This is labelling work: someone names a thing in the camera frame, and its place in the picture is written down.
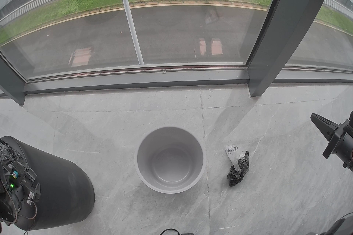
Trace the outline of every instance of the tiled floor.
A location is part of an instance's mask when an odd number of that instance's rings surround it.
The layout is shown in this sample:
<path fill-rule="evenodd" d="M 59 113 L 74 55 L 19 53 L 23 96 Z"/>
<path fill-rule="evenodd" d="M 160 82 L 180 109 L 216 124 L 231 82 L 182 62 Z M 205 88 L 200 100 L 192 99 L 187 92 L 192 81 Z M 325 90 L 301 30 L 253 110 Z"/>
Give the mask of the tiled floor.
<path fill-rule="evenodd" d="M 23 107 L 0 99 L 0 136 L 75 162 L 95 188 L 86 220 L 30 235 L 159 235 L 170 227 L 305 235 L 353 211 L 353 174 L 322 156 L 327 141 L 310 121 L 315 112 L 343 122 L 352 97 L 353 86 L 306 84 L 273 86 L 260 98 L 246 85 L 28 95 Z M 201 180 L 175 195 L 144 185 L 133 163 L 136 144 L 164 125 L 188 129 L 207 153 Z M 227 144 L 250 151 L 250 170 L 232 188 Z M 13 225 L 3 232 L 23 234 Z"/>

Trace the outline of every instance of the gray metal column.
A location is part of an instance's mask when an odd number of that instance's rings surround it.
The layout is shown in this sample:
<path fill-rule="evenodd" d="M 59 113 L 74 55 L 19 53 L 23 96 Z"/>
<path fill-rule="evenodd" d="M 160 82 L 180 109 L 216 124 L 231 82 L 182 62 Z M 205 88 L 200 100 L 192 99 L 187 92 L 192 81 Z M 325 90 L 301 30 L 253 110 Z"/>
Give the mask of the gray metal column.
<path fill-rule="evenodd" d="M 249 59 L 249 91 L 262 95 L 292 56 L 324 0 L 273 0 L 253 55 Z"/>
<path fill-rule="evenodd" d="M 24 81 L 20 79 L 12 68 L 0 56 L 0 89 L 19 105 L 24 104 Z"/>
<path fill-rule="evenodd" d="M 138 63 L 140 65 L 144 65 L 142 54 L 141 54 L 141 49 L 140 49 L 140 44 L 138 43 L 137 34 L 136 34 L 136 30 L 135 30 L 135 25 L 133 23 L 133 19 L 132 19 L 132 15 L 131 15 L 129 0 L 122 0 L 122 2 L 124 3 L 124 8 L 125 8 L 125 13 L 126 13 L 126 17 L 127 17 L 127 22 L 129 24 L 130 33 L 131 33 L 132 41 L 133 41 L 133 44 L 134 44 L 134 47 L 135 47 Z"/>

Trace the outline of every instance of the black trash bag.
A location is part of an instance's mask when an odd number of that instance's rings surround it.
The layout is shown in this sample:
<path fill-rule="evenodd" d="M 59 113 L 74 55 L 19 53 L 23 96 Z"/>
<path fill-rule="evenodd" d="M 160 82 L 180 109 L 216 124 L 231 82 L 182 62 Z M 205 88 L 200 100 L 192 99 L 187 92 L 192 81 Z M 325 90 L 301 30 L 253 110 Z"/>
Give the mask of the black trash bag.
<path fill-rule="evenodd" d="M 235 184 L 241 182 L 249 170 L 249 152 L 245 152 L 245 156 L 238 160 L 238 165 L 240 167 L 239 171 L 236 171 L 234 166 L 231 166 L 231 169 L 227 175 L 229 179 L 229 186 L 233 187 Z"/>

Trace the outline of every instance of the white pole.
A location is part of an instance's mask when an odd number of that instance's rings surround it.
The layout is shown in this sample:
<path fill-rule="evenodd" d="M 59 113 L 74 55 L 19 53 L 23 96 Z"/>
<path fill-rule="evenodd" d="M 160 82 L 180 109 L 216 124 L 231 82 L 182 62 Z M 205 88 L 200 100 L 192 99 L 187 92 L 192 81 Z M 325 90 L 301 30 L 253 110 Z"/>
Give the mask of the white pole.
<path fill-rule="evenodd" d="M 122 2 L 124 3 L 126 18 L 127 18 L 127 22 L 129 23 L 129 28 L 130 28 L 130 32 L 131 32 L 131 36 L 132 36 L 133 45 L 135 47 L 138 63 L 140 65 L 144 65 L 140 45 L 139 45 L 138 39 L 137 39 L 135 25 L 133 23 L 133 19 L 132 19 L 132 15 L 131 15 L 129 0 L 122 0 Z"/>

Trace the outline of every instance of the asphalt road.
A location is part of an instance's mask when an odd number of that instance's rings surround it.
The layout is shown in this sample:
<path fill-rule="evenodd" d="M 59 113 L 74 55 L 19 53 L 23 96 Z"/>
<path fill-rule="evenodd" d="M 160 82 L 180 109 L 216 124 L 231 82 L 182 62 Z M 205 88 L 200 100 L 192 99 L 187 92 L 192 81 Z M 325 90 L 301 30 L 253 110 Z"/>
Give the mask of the asphalt road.
<path fill-rule="evenodd" d="M 266 12 L 220 6 L 132 9 L 145 64 L 245 63 Z M 314 23 L 291 64 L 353 66 L 353 38 Z M 137 65 L 125 11 L 66 21 L 2 47 L 25 77 L 55 72 Z"/>

